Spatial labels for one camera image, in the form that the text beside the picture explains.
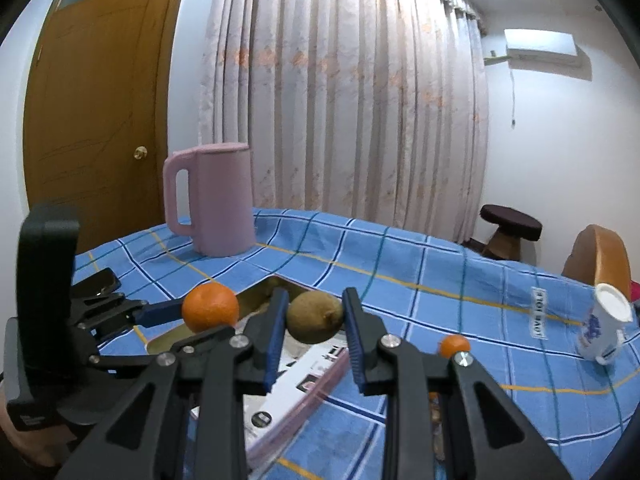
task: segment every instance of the orange fruit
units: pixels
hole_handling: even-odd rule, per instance
[[[438,345],[438,354],[447,359],[451,359],[458,352],[471,352],[471,344],[463,335],[448,335]]]
[[[240,304],[234,292],[222,283],[209,282],[195,287],[182,302],[182,319],[195,333],[219,324],[235,325]]]

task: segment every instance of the wooden door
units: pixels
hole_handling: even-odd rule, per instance
[[[166,99],[158,75],[168,75],[169,3],[54,3],[41,32],[25,102],[27,196],[76,206],[78,252],[162,222],[166,126],[156,130],[156,94]],[[166,124],[166,101],[158,115]]]

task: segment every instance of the pink kettle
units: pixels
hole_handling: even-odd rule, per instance
[[[178,222],[175,177],[189,173],[191,224]],[[205,256],[243,253],[255,244],[248,144],[204,144],[164,162],[164,216],[174,234],[190,236]]]

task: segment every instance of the white mug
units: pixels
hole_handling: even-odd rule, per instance
[[[578,334],[578,353],[601,365],[609,364],[625,342],[623,325],[631,321],[631,306],[624,294],[607,283],[596,285],[593,306]]]

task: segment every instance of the open box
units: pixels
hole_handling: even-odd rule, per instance
[[[244,330],[253,314],[266,308],[278,286],[289,293],[289,301],[310,290],[277,275],[255,283],[237,295],[241,319],[236,333]],[[182,324],[149,341],[146,350],[149,354],[166,352],[175,342],[191,335],[193,332]],[[275,457],[335,388],[348,367],[343,332],[316,345],[302,344],[286,332],[278,379],[271,393],[265,397],[244,396],[244,440],[250,469],[263,468]],[[191,413],[197,419],[198,409]]]

